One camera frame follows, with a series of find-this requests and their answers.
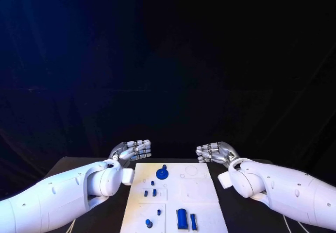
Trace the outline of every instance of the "cable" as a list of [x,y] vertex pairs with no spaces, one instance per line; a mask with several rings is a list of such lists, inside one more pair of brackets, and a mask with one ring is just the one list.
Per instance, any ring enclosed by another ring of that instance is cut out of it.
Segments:
[[72,224],[71,224],[71,226],[69,226],[69,229],[66,230],[66,232],[65,232],[65,233],[72,233],[74,225],[75,225],[75,220],[72,221]]
[[[283,215],[283,216],[284,216],[284,215]],[[288,228],[288,224],[287,224],[285,216],[284,216],[284,221],[285,221],[285,225],[287,225],[287,228]],[[288,228],[288,233],[291,233],[290,228]]]
[[303,227],[303,230],[307,232],[307,233],[310,233],[309,231],[307,231],[307,229],[304,228],[304,226],[303,226],[303,224],[298,222],[298,224],[300,224],[300,226]]

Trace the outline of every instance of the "black backdrop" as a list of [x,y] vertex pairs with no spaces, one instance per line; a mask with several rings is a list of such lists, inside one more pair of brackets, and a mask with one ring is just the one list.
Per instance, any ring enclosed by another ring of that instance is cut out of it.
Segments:
[[0,33],[0,196],[140,139],[156,158],[222,140],[336,184],[333,5],[1,0]]

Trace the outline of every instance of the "blue object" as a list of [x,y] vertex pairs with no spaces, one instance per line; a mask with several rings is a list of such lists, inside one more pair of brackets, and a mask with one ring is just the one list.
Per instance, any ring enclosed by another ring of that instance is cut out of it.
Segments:
[[195,216],[195,214],[190,214],[190,219],[192,219],[192,230],[196,231],[198,230],[198,225],[196,225],[196,216]]
[[149,219],[146,220],[146,225],[147,225],[149,228],[153,227],[153,222]]
[[187,211],[185,209],[176,210],[177,214],[177,229],[187,230]]
[[160,168],[156,171],[156,177],[160,180],[164,180],[169,177],[169,171],[167,171],[167,166],[166,165],[163,165],[163,168]]

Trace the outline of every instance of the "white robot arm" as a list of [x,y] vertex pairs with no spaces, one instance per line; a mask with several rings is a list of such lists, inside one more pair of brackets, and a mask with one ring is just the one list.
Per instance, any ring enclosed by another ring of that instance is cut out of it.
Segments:
[[0,202],[0,233],[43,233],[68,224],[115,194],[121,183],[131,185],[130,161],[150,155],[149,140],[120,143],[105,161],[43,179]]
[[228,171],[218,179],[234,186],[245,198],[261,201],[270,209],[306,224],[336,231],[336,188],[307,173],[239,158],[225,143],[198,147],[199,162],[222,163]]

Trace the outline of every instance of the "black table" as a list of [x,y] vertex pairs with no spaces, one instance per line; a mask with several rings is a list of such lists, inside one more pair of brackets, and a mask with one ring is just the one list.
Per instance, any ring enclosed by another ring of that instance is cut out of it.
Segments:
[[[46,177],[84,166],[105,158],[62,158]],[[198,159],[141,159],[138,163],[198,163]],[[226,171],[223,165],[208,163],[211,176],[213,179],[222,215],[229,233],[288,233],[283,215],[268,209],[268,207],[251,198],[245,199],[235,189],[223,189],[218,180],[218,175]],[[123,224],[124,210],[127,205],[130,186],[120,185],[117,194],[98,205],[76,221],[72,233],[118,233]],[[297,222],[287,218],[287,223],[293,233],[304,233]],[[50,233],[65,233],[68,224]],[[330,233],[335,231],[304,224],[310,233]]]

